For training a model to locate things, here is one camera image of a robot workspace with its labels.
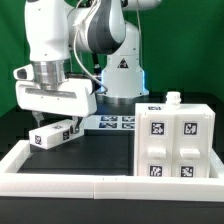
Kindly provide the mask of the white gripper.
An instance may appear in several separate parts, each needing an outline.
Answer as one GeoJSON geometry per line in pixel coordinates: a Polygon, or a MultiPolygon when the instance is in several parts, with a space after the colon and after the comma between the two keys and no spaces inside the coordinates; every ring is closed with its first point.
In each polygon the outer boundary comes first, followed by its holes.
{"type": "Polygon", "coordinates": [[[72,117],[72,134],[81,131],[82,117],[88,117],[97,110],[93,83],[88,78],[68,78],[56,90],[43,90],[34,81],[31,64],[13,71],[16,79],[15,90],[18,105],[31,110],[37,126],[41,126],[44,116],[41,112],[72,117]]]}

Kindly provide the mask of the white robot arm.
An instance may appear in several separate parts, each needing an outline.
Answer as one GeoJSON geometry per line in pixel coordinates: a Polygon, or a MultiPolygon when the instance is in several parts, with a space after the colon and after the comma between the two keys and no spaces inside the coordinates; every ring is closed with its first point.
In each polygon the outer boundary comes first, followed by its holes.
{"type": "Polygon", "coordinates": [[[73,130],[97,110],[96,100],[132,102],[146,96],[140,65],[141,29],[127,10],[155,8],[162,0],[26,0],[30,63],[14,71],[18,105],[38,123],[45,113],[71,116],[73,130]]]}

